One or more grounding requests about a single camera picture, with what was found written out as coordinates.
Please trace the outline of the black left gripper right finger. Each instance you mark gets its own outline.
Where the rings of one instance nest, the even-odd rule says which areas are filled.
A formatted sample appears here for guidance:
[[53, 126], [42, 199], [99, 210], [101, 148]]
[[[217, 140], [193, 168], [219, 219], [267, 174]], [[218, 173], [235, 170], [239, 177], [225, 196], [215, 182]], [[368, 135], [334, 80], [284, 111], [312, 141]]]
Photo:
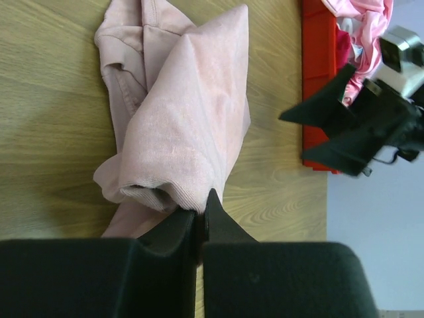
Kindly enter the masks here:
[[377, 317], [362, 264], [337, 242], [258, 242], [211, 190], [202, 246], [206, 317]]

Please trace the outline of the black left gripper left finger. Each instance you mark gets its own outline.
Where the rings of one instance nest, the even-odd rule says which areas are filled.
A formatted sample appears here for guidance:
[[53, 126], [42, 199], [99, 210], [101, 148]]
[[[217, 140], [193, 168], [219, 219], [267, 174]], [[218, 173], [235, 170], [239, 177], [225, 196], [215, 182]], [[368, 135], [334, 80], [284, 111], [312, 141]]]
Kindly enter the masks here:
[[193, 317], [195, 215], [138, 239], [4, 240], [2, 317]]

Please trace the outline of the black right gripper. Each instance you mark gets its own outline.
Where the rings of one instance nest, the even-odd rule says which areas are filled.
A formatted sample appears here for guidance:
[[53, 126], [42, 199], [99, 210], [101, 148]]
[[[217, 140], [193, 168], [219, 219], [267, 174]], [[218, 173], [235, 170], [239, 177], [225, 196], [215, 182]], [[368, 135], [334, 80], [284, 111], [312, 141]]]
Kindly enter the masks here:
[[[355, 71], [346, 64], [321, 90], [279, 116], [281, 121], [337, 136], [304, 150], [301, 157], [349, 176], [370, 174], [368, 164], [378, 152], [379, 138], [384, 146], [397, 149], [392, 162], [416, 160], [423, 151], [423, 84], [403, 97], [384, 81], [367, 79], [349, 109], [339, 97]], [[356, 124], [352, 111], [368, 132], [358, 129], [340, 135]]]

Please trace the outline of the dusty pink graphic t-shirt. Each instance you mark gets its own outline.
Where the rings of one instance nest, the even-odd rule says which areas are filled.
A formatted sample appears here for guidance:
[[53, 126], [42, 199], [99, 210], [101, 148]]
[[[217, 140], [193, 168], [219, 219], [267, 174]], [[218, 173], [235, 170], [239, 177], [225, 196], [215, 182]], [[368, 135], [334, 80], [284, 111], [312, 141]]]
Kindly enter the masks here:
[[93, 179], [118, 209], [105, 237], [138, 238], [223, 196], [250, 125], [248, 7], [201, 26], [167, 1], [112, 1], [95, 33], [117, 152]]

